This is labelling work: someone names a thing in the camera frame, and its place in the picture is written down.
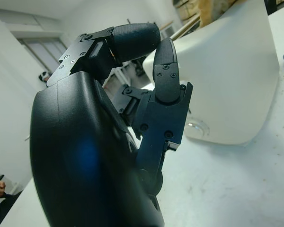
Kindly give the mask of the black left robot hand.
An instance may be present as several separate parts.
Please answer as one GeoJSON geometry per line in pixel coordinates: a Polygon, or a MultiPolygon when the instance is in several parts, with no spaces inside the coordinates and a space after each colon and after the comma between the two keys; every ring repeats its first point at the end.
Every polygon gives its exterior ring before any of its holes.
{"type": "Polygon", "coordinates": [[[34,99],[30,160],[52,227],[162,227],[157,194],[165,153],[177,150],[193,85],[179,82],[171,39],[157,25],[81,34],[34,99]],[[154,89],[103,84],[123,62],[155,52],[154,89]]]}

